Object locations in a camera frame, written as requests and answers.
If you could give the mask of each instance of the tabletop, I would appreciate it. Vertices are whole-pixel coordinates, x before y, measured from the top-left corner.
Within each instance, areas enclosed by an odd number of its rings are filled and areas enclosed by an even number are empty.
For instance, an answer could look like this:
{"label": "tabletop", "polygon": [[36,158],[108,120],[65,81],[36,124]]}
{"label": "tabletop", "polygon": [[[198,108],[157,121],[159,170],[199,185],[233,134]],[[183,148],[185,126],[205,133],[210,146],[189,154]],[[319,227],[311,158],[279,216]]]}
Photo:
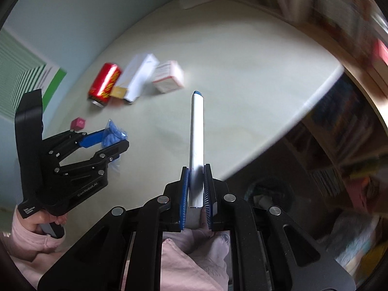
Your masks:
{"label": "tabletop", "polygon": [[[132,105],[112,99],[99,108],[88,89],[105,62],[124,68],[137,53],[176,60],[185,88],[158,93],[149,83]],[[90,65],[62,101],[46,136],[69,129],[77,117],[84,131],[109,119],[128,132],[130,147],[109,185],[70,212],[68,234],[78,238],[113,206],[142,206],[179,180],[189,165],[191,95],[204,97],[204,162],[225,179],[295,125],[341,75],[341,64],[293,26],[258,9],[215,0],[182,10],[178,0],[129,28]],[[79,149],[63,164],[88,159]]]}

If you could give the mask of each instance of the can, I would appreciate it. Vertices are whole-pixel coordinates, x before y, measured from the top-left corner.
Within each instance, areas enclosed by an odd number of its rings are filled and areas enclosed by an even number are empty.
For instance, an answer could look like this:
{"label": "can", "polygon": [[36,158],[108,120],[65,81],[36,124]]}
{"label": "can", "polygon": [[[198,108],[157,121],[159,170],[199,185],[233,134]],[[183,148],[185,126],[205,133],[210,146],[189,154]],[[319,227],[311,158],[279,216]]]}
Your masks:
{"label": "can", "polygon": [[109,94],[120,74],[121,69],[117,64],[104,64],[89,89],[89,100],[99,107],[106,106],[110,99]]}

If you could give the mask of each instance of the human hand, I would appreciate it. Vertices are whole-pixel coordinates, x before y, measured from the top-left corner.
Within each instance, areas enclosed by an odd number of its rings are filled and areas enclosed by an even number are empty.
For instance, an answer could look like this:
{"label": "human hand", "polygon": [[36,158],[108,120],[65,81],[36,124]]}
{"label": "human hand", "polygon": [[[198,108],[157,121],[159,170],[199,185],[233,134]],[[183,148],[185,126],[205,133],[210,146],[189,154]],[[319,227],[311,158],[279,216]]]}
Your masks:
{"label": "human hand", "polygon": [[23,219],[19,213],[19,210],[16,209],[16,216],[22,227],[24,227],[30,232],[34,232],[37,234],[44,234],[43,230],[40,227],[40,224],[55,222],[59,225],[66,224],[67,222],[67,213],[60,217],[55,217],[48,213],[46,210],[40,210],[37,213],[31,215],[30,217]]}

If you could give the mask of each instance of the small white box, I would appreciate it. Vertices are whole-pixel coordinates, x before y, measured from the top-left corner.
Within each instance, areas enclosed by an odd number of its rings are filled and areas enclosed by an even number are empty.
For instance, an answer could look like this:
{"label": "small white box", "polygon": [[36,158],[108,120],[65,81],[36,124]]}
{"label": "small white box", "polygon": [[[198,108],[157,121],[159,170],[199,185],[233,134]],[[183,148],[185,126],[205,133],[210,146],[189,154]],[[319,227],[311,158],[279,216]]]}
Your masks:
{"label": "small white box", "polygon": [[176,61],[167,61],[155,70],[155,87],[162,93],[183,87],[184,74]]}
{"label": "small white box", "polygon": [[113,86],[111,96],[133,103],[143,92],[159,60],[152,53],[135,55]]}

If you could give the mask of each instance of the marker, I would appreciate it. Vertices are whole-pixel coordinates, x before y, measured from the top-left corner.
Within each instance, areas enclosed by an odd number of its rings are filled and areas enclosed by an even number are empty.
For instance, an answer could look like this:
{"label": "marker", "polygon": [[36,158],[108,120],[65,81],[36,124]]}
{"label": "marker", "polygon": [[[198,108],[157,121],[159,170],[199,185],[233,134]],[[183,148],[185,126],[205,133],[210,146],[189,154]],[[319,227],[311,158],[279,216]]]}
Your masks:
{"label": "marker", "polygon": [[203,207],[203,97],[198,91],[191,98],[189,207]]}

